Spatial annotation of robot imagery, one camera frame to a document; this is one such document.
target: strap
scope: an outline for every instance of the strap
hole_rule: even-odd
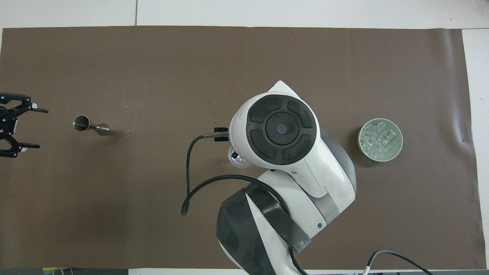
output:
[[[294,251],[301,252],[311,242],[309,236],[270,193],[255,184],[248,185],[244,190],[277,234]]]

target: black velcro strap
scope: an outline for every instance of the black velcro strap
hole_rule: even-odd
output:
[[[251,213],[245,190],[221,204],[216,236],[231,257],[250,275],[276,275]]]
[[[311,242],[309,236],[285,212],[270,193],[255,184],[248,185],[244,190],[277,234],[292,249],[296,252],[301,252]]]

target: water stain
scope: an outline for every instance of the water stain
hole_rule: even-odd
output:
[[[211,108],[212,114],[214,115],[215,118],[214,123],[216,124],[216,127],[218,127],[219,118],[217,117],[216,110],[214,109],[214,106],[212,106],[211,100],[209,98],[209,94],[206,93],[205,96],[207,97],[207,106]]]
[[[129,138],[137,130],[138,126],[141,125],[143,107],[138,100],[127,100],[122,105],[124,105],[122,108],[123,111],[128,112],[130,116],[130,119],[126,122],[127,129],[123,131],[123,137]]]

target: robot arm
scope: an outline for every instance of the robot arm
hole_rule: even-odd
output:
[[[353,163],[319,128],[311,108],[282,81],[238,109],[229,140],[232,158],[268,170],[257,180],[219,178],[251,182],[221,205],[216,235],[222,249],[252,275],[305,274],[294,253],[355,199]]]

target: metal jigger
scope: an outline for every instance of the metal jigger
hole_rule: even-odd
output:
[[[88,130],[95,130],[97,134],[101,136],[106,136],[109,134],[110,128],[107,124],[101,123],[101,124],[94,124],[93,122],[90,121],[88,117],[85,115],[79,115],[75,118],[73,121],[73,127],[75,128],[76,131],[88,131]]]

